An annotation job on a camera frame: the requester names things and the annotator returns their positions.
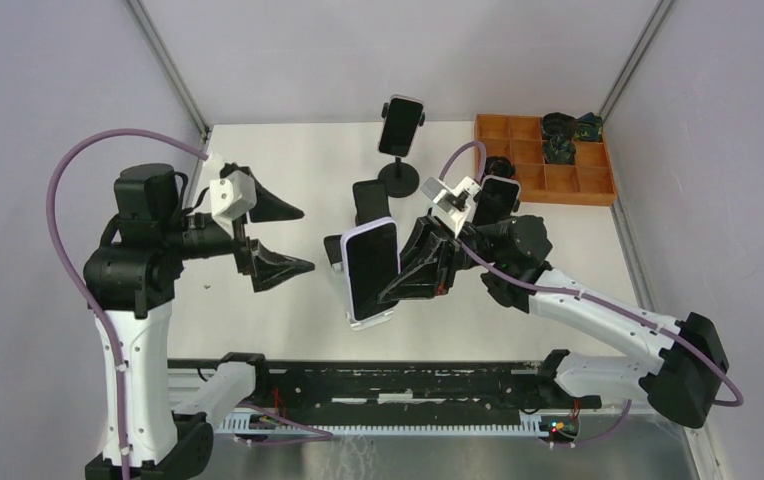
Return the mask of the orange compartment tray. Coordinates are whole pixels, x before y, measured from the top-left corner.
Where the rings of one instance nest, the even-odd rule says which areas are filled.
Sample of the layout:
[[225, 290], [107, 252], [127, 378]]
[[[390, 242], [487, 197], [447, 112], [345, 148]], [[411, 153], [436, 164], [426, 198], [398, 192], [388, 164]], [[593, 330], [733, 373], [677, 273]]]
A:
[[536, 116], [478, 114], [474, 138], [514, 166], [523, 202], [610, 207], [617, 199], [607, 143], [574, 141], [574, 163], [550, 163]]

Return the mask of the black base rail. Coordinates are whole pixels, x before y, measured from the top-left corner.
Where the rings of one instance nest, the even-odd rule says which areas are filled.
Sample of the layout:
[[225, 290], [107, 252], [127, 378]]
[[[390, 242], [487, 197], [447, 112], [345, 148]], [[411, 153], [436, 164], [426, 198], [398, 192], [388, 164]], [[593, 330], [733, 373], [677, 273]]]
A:
[[243, 402], [319, 428], [512, 425], [521, 413], [603, 404], [598, 396], [571, 397], [538, 361], [292, 361], [254, 355], [253, 362], [256, 385]]

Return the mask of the black tall round-base stand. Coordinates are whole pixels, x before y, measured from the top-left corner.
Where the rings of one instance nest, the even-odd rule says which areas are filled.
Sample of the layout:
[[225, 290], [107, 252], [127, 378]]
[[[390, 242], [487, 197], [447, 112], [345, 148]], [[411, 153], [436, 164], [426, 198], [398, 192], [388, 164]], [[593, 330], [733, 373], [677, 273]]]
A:
[[404, 158], [393, 157], [394, 161], [384, 166], [377, 179], [385, 182], [387, 195], [392, 198], [405, 198], [416, 192], [420, 175], [415, 167]]

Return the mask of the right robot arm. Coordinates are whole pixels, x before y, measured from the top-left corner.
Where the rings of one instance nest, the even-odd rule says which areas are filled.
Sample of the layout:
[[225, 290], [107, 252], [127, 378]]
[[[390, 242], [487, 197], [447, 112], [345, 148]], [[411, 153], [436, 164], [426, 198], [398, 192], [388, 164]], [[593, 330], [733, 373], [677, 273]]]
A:
[[480, 279], [499, 305], [558, 321], [618, 352], [611, 357], [551, 352], [535, 382], [543, 405], [560, 408], [585, 396], [644, 401], [666, 419], [698, 429], [713, 407], [743, 404], [727, 376], [729, 360], [711, 319], [695, 312], [679, 319], [610, 298], [552, 266], [551, 250], [539, 216], [465, 223], [453, 234], [426, 215], [416, 221], [402, 251], [399, 275], [378, 298], [442, 296], [458, 272], [481, 266]]

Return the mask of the black folding phone stand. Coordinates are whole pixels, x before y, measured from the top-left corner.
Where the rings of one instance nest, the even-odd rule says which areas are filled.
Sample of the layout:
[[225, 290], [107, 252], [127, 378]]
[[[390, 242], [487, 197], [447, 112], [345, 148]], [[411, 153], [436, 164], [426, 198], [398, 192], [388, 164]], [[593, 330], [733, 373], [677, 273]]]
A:
[[341, 252], [341, 238], [339, 234], [326, 236], [323, 240], [324, 249], [329, 261], [330, 267], [333, 271], [340, 272], [343, 270], [343, 260]]

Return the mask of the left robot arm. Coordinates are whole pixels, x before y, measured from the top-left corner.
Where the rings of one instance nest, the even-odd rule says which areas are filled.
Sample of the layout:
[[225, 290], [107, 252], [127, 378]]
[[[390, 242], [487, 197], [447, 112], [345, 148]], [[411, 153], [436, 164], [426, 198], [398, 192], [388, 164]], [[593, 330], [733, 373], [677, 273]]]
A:
[[272, 381], [261, 354], [230, 353], [178, 405], [170, 402], [168, 335], [175, 284], [188, 260], [228, 255], [257, 292], [313, 270], [250, 238], [250, 223], [298, 220], [301, 209], [264, 188], [245, 166], [229, 164], [208, 187], [211, 209], [185, 208], [187, 178], [167, 164], [123, 170], [118, 212], [83, 269], [101, 308], [109, 438], [85, 468], [89, 479], [191, 479], [208, 465], [218, 426], [242, 401], [264, 405]]

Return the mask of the phone on wooden stand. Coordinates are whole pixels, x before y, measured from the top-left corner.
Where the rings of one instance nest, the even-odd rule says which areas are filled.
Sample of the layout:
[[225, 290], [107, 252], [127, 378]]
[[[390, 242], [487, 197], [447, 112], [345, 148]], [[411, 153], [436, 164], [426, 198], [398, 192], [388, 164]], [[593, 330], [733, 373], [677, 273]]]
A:
[[384, 181], [373, 179], [356, 182], [352, 186], [352, 193], [356, 208], [356, 226], [391, 216]]

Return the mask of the black lens on table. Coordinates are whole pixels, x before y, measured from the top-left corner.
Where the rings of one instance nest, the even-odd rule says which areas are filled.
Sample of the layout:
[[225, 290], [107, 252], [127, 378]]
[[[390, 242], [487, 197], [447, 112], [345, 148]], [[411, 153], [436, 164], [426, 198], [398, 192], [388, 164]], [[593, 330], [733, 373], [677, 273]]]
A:
[[490, 156], [486, 159], [484, 175], [513, 179], [516, 175], [516, 167], [507, 157]]

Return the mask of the silver folding phone stand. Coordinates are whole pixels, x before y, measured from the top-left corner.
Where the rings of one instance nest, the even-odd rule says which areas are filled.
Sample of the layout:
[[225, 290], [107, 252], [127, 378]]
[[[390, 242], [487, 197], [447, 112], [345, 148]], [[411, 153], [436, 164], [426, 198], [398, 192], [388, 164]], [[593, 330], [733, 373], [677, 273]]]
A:
[[353, 295], [352, 279], [343, 262], [331, 265], [332, 282], [340, 309], [353, 331], [362, 331], [389, 322], [394, 317], [393, 307], [379, 307], [373, 302], [359, 304]]

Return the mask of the phone on tall stand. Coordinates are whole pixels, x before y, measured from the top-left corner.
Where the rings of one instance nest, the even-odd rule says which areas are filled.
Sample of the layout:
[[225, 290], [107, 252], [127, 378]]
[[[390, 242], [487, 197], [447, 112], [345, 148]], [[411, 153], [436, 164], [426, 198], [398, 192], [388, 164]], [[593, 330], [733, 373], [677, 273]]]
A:
[[407, 157], [417, 130], [425, 122], [424, 103], [402, 95], [393, 95], [382, 110], [383, 129], [378, 142], [379, 153]]

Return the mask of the purple case phone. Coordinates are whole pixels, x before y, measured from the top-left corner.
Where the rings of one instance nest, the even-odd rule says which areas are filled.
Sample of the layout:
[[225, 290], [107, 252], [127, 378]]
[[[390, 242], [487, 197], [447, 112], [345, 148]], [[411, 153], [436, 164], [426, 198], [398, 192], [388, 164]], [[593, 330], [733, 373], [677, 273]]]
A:
[[345, 232], [341, 252], [359, 304], [373, 302], [382, 308], [398, 305], [399, 301], [377, 299], [381, 290], [400, 273], [398, 225], [393, 217], [380, 218]]

